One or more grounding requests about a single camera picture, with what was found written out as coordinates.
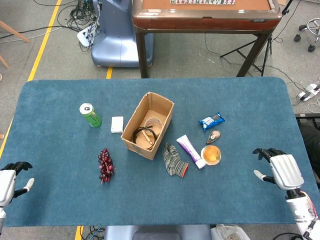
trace toothpaste tube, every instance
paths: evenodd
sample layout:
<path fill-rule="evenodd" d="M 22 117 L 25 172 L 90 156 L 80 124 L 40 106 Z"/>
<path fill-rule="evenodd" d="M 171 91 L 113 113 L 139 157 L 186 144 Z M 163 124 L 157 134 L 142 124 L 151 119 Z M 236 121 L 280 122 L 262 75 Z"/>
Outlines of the toothpaste tube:
<path fill-rule="evenodd" d="M 197 151 L 195 150 L 194 146 L 192 146 L 192 144 L 191 144 L 190 140 L 188 139 L 187 135 L 183 135 L 183 136 L 179 137 L 176 141 L 191 156 L 191 158 L 194 161 L 195 165 L 199 169 L 202 169 L 206 165 L 205 161 L 197 153 Z"/>
<path fill-rule="evenodd" d="M 224 121 L 225 119 L 219 112 L 217 112 L 213 116 L 208 116 L 205 119 L 199 120 L 199 123 L 202 125 L 203 131 L 205 132 L 208 128 L 212 128 L 213 126 L 223 123 Z"/>

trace blue machine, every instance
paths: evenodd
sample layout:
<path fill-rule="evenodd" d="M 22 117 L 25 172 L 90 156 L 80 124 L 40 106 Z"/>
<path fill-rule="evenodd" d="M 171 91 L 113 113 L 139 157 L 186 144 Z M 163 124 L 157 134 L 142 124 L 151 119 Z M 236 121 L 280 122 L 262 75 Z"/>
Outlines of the blue machine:
<path fill-rule="evenodd" d="M 93 0 L 101 33 L 94 38 L 91 57 L 104 67 L 139 67 L 136 35 L 132 22 L 132 0 Z M 145 36 L 146 62 L 154 59 L 154 34 Z"/>
<path fill-rule="evenodd" d="M 212 240 L 210 225 L 106 226 L 108 240 Z"/>

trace soda can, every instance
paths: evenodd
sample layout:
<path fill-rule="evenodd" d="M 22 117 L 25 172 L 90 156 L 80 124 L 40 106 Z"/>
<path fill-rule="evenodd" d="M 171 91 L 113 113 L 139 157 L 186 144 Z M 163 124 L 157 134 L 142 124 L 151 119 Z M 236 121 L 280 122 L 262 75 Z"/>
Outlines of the soda can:
<path fill-rule="evenodd" d="M 102 124 L 101 117 L 97 115 L 94 107 L 90 103 L 83 103 L 80 108 L 80 113 L 84 116 L 84 118 L 88 121 L 88 123 L 93 128 L 98 128 Z"/>

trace red grapes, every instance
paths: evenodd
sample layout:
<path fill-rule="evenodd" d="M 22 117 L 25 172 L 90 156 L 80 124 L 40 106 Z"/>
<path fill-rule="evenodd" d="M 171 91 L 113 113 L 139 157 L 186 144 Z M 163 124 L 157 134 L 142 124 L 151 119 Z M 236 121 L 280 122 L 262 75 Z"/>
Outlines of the red grapes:
<path fill-rule="evenodd" d="M 109 182 L 111 176 L 115 173 L 115 168 L 112 163 L 112 159 L 110 158 L 110 153 L 108 149 L 104 148 L 98 156 L 99 168 L 101 175 L 99 178 L 101 179 L 101 183 Z"/>

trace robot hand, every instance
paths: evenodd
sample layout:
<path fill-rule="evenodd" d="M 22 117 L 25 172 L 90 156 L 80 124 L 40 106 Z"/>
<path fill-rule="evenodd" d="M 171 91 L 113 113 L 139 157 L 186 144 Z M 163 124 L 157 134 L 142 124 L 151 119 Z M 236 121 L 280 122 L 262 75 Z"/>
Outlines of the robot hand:
<path fill-rule="evenodd" d="M 277 184 L 280 189 L 286 191 L 286 202 L 303 239 L 319 240 L 320 220 L 308 194 L 300 190 L 304 184 L 304 178 L 295 158 L 291 154 L 274 148 L 257 148 L 253 151 L 253 154 L 258 153 L 259 160 L 265 158 L 270 164 L 273 176 L 264 175 L 258 170 L 254 170 L 254 174 L 262 181 Z"/>
<path fill-rule="evenodd" d="M 253 154 L 259 153 L 259 160 L 265 158 L 270 164 L 273 176 L 267 176 L 254 170 L 254 174 L 262 181 L 277 184 L 282 190 L 298 189 L 304 184 L 304 178 L 300 172 L 295 158 L 274 148 L 257 148 Z"/>
<path fill-rule="evenodd" d="M 28 169 L 32 169 L 32 165 L 26 161 L 9 163 L 0 169 L 0 236 L 6 218 L 4 207 L 10 204 L 13 198 L 29 192 L 34 184 L 35 179 L 30 178 L 23 188 L 16 190 L 17 175 L 21 170 L 27 171 Z"/>

